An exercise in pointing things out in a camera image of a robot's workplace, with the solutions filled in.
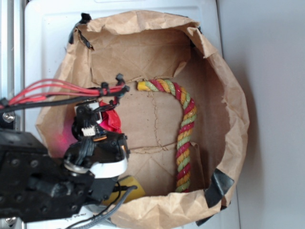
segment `wall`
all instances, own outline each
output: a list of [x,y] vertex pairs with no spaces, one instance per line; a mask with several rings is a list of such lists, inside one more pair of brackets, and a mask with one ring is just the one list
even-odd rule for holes
[[224,58],[251,119],[241,229],[305,228],[305,1],[218,0]]

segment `connector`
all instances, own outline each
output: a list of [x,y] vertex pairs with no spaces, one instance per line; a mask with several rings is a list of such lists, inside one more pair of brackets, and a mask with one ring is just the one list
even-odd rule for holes
[[85,137],[96,135],[95,126],[82,128],[81,131]]

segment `rope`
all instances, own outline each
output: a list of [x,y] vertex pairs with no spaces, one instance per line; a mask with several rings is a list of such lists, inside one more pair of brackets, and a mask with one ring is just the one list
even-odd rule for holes
[[176,192],[189,192],[191,184],[191,159],[189,147],[191,145],[190,139],[197,113],[194,100],[183,87],[179,86],[177,83],[172,83],[169,80],[158,79],[139,82],[138,90],[171,93],[180,101],[184,109],[184,116],[177,137],[176,163],[178,166],[178,175]]

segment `paper bag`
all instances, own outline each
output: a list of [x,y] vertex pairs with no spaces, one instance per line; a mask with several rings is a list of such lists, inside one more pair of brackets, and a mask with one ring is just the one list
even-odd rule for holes
[[[117,107],[132,150],[125,175],[146,197],[123,204],[111,217],[118,227],[169,229],[204,219],[230,204],[244,162],[249,117],[244,93],[230,68],[190,18],[130,11],[78,25],[56,78],[82,87],[115,83],[131,91]],[[136,81],[171,79],[198,108],[191,147],[191,192],[175,190],[175,142],[183,110],[169,94],[139,92]],[[76,140],[73,104],[45,107],[37,128],[50,155],[62,157]]]

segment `red wire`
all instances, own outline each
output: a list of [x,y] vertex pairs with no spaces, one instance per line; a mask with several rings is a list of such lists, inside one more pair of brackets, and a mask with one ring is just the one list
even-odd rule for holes
[[[44,83],[44,82],[51,82],[51,83],[38,85],[38,84]],[[33,92],[35,90],[42,89],[45,87],[59,87],[62,89],[69,89],[74,92],[46,92],[46,93],[38,93],[38,94],[32,94],[32,95],[26,96],[27,93],[30,93],[30,92]],[[118,85],[118,86],[111,87],[109,89],[109,92],[110,93],[119,92],[123,87],[124,87],[124,85]],[[103,91],[104,95],[106,95],[108,93],[106,88],[103,88],[102,91]],[[75,84],[72,84],[72,83],[69,83],[66,81],[62,81],[62,80],[58,80],[58,79],[43,79],[43,80],[36,81],[36,82],[30,84],[28,87],[24,88],[23,91],[21,91],[19,94],[17,94],[15,97],[13,97],[9,101],[9,105],[40,102],[40,101],[46,100],[50,96],[57,96],[57,95],[88,96],[88,97],[99,96],[100,90],[79,87]]]
[[[40,85],[40,86],[37,86],[37,87],[33,87],[33,88],[26,88],[24,89],[22,92],[20,92],[18,95],[16,95],[15,97],[13,97],[11,100],[10,100],[10,103],[16,103],[17,99],[20,98],[21,96],[25,95],[26,93],[29,93],[29,92],[32,92],[34,90],[37,90],[37,89],[41,89],[43,87],[60,87],[60,88],[65,88],[65,89],[70,89],[70,90],[74,90],[75,89],[71,89],[70,87],[68,86],[65,86],[65,85],[60,85],[60,84],[44,84],[44,85]],[[89,90],[89,93],[90,94],[96,94],[96,93],[99,93],[98,90]]]
[[57,95],[76,95],[76,96],[87,96],[87,97],[92,97],[92,96],[99,96],[100,93],[97,92],[96,94],[86,94],[86,93],[73,93],[73,92],[46,92],[46,93],[38,93],[38,94],[33,94],[27,97],[24,97],[18,101],[15,101],[11,103],[9,102],[9,105],[16,105],[16,104],[23,104],[23,103],[29,103],[29,102],[38,102],[38,101],[43,101],[47,99],[47,96],[57,96]]

